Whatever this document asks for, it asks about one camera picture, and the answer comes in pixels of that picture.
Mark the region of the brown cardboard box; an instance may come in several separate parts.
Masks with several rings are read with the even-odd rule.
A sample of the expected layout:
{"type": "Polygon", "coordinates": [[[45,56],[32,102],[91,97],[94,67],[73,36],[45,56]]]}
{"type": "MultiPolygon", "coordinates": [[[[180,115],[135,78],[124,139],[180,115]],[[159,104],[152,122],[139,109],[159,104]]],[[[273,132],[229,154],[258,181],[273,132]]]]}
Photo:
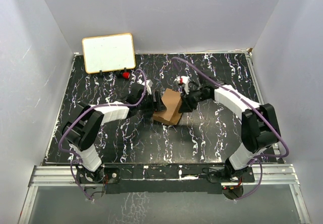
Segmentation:
{"type": "Polygon", "coordinates": [[[179,113],[182,104],[181,93],[167,88],[161,99],[166,110],[155,112],[152,116],[153,120],[168,126],[177,125],[182,116],[182,113],[179,113]]]}

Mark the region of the red black stamp toy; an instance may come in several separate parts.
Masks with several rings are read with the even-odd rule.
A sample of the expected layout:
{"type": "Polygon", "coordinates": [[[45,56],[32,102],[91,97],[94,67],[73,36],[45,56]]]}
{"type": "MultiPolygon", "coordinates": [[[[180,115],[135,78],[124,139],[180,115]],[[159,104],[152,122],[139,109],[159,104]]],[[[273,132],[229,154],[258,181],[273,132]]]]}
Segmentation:
{"type": "Polygon", "coordinates": [[[123,70],[120,70],[119,77],[128,80],[130,78],[130,72],[128,72],[128,70],[124,68],[123,70]]]}

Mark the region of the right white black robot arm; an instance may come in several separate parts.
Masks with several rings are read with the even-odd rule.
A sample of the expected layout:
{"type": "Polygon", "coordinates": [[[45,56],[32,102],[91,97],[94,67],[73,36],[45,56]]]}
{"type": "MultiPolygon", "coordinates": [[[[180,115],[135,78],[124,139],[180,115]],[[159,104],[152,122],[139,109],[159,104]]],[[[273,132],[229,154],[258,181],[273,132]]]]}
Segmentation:
{"type": "Polygon", "coordinates": [[[279,141],[279,125],[271,104],[261,105],[252,101],[221,81],[213,84],[202,79],[197,84],[187,76],[178,76],[175,82],[182,88],[179,113],[191,113],[200,102],[212,99],[224,105],[241,120],[242,143],[226,159],[219,177],[227,178],[231,182],[238,181],[254,157],[279,141]]]}

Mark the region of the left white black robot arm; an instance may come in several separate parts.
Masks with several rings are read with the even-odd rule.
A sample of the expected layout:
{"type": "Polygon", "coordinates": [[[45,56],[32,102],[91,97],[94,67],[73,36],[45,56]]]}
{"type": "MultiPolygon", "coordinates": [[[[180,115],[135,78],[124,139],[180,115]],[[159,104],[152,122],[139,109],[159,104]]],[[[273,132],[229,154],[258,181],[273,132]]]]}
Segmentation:
{"type": "Polygon", "coordinates": [[[99,183],[104,178],[104,170],[100,168],[102,161],[94,146],[103,124],[128,119],[138,111],[153,114],[167,109],[160,92],[152,92],[150,83],[147,83],[147,87],[144,85],[136,83],[128,94],[109,106],[93,108],[83,102],[77,103],[74,112],[61,127],[61,134],[65,136],[63,141],[72,144],[91,182],[99,183]]]}

